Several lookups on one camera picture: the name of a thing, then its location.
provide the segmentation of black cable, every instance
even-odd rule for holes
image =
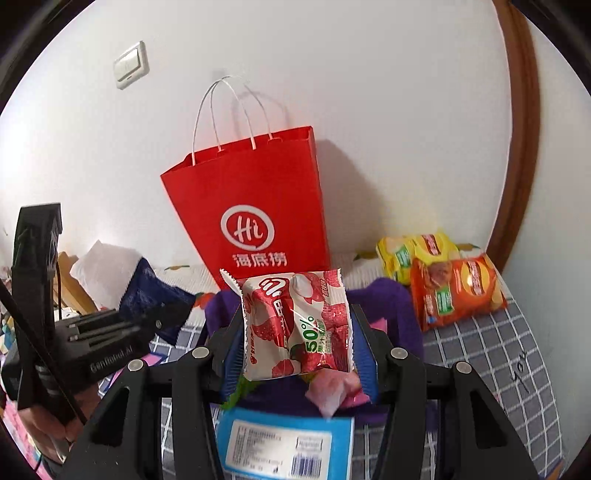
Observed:
[[[57,314],[61,320],[61,275],[60,275],[60,264],[56,260],[56,273],[57,273]]]
[[[31,325],[25,320],[24,316],[22,315],[21,309],[18,308],[16,302],[12,298],[12,295],[10,295],[10,292],[8,291],[3,282],[0,282],[0,301],[6,307],[8,313],[12,315],[14,323],[22,330],[29,343],[33,346],[37,355],[39,355],[47,369],[52,374],[53,378],[56,379],[56,383],[58,387],[60,387],[61,393],[66,398],[68,404],[70,405],[70,408],[74,411],[74,413],[80,420],[81,424],[85,425],[86,416],[84,415],[84,412],[82,412],[82,409],[78,405],[78,402],[74,398],[74,395],[67,387],[65,382],[62,380],[59,367],[55,363],[54,359],[51,357],[51,354],[49,353],[47,348],[37,339],[37,335],[31,329]]]

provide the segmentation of snack package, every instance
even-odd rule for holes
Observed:
[[[441,230],[434,235],[384,237],[378,242],[376,252],[382,259],[386,275],[403,285],[410,285],[415,258],[426,265],[460,258],[457,246]]]
[[[416,258],[411,291],[423,332],[507,305],[495,266],[487,255],[431,265]]]
[[[240,281],[221,273],[242,302],[244,378],[267,380],[322,368],[351,372],[353,330],[340,270]]]

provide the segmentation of wooden furniture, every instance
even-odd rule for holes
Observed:
[[[505,40],[511,84],[512,132],[501,204],[486,253],[505,268],[534,184],[540,143],[540,86],[534,42],[525,17],[509,0],[492,0]]]
[[[61,252],[57,256],[61,277],[61,306],[70,307],[80,312],[81,315],[85,315],[86,313],[96,312],[97,308],[78,281],[70,275],[72,265],[77,260],[77,256],[69,257],[66,252]],[[57,275],[53,278],[53,300],[58,304]]]

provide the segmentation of potato chip bag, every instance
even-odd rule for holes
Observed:
[[[411,291],[423,332],[507,305],[495,266],[487,255],[430,265],[415,258]]]
[[[415,258],[430,265],[460,256],[455,244],[441,230],[434,235],[384,237],[378,242],[376,252],[382,259],[386,275],[403,285],[410,285],[411,266]]]

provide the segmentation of yellow snack bag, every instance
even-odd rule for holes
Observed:
[[[460,258],[455,244],[441,230],[434,235],[384,237],[378,242],[376,252],[386,275],[403,285],[410,285],[414,258],[425,265]]]
[[[415,235],[411,238],[415,244],[415,257],[425,265],[460,258],[457,246],[441,230],[434,235]]]
[[[376,252],[382,259],[384,272],[403,285],[410,285],[410,267],[413,264],[415,243],[410,237],[382,238]]]

